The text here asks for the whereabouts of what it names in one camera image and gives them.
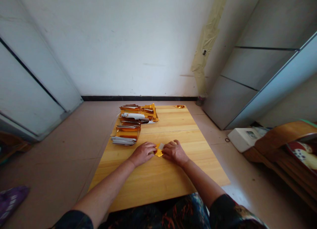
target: hand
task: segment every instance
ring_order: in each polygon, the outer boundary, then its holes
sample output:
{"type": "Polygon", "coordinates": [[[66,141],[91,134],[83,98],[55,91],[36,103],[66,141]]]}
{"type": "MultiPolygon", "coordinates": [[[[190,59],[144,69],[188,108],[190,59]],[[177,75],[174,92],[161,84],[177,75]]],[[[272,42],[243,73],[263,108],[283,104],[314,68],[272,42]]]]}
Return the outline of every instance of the hand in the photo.
{"type": "Polygon", "coordinates": [[[184,152],[179,140],[165,144],[162,152],[164,153],[163,158],[174,161],[180,167],[189,161],[189,157],[184,152]]]}
{"type": "Polygon", "coordinates": [[[135,167],[142,165],[143,163],[150,160],[154,154],[153,151],[156,151],[156,144],[151,142],[145,142],[142,145],[138,146],[132,155],[128,158],[135,167]]]}

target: stack of folded paper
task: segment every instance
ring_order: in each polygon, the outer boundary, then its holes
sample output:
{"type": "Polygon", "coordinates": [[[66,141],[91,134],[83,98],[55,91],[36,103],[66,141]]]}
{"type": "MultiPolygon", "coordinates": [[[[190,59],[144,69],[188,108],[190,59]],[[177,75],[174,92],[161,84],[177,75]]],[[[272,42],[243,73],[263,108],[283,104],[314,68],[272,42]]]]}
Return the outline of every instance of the stack of folded paper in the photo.
{"type": "Polygon", "coordinates": [[[111,137],[113,144],[134,145],[141,131],[141,124],[155,123],[159,120],[155,105],[124,105],[120,107],[120,125],[117,134],[111,137]]]}

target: white box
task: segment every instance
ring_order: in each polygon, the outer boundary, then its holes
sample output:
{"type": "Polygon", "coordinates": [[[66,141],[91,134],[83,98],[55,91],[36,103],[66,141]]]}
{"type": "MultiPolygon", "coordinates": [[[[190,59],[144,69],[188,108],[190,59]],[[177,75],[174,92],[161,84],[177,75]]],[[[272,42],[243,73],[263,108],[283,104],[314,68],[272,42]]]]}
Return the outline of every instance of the white box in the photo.
{"type": "Polygon", "coordinates": [[[261,138],[253,128],[235,128],[228,134],[228,138],[239,152],[244,152],[254,146],[261,138]]]}

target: table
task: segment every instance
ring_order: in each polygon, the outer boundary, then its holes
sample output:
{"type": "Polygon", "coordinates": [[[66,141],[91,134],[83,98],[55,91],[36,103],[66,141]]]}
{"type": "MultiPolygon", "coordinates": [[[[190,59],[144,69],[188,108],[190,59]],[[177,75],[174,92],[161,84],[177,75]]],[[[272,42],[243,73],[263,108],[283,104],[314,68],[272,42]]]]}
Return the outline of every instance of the table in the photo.
{"type": "MultiPolygon", "coordinates": [[[[185,107],[156,106],[157,123],[141,126],[137,143],[133,146],[112,144],[109,139],[89,190],[124,162],[136,147],[148,141],[168,143],[178,139],[189,158],[217,184],[230,184],[228,177],[206,142],[197,124],[185,107]]],[[[136,207],[196,192],[183,170],[163,157],[153,157],[136,168],[127,179],[109,212],[136,207]]]]}

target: door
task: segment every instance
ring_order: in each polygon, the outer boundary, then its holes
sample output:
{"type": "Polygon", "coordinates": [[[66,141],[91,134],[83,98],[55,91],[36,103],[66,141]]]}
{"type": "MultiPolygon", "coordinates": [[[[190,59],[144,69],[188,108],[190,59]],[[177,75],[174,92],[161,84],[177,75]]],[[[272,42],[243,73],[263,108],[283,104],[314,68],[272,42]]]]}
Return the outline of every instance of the door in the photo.
{"type": "Polygon", "coordinates": [[[295,53],[296,51],[234,48],[221,75],[261,90],[295,53]]]}
{"type": "Polygon", "coordinates": [[[65,111],[0,44],[0,113],[36,136],[56,127],[65,111]]]}
{"type": "Polygon", "coordinates": [[[203,110],[220,129],[224,129],[256,94],[257,91],[220,76],[208,94],[203,110]]]}
{"type": "Polygon", "coordinates": [[[317,31],[317,0],[259,0],[236,46],[299,49],[317,31]]]}

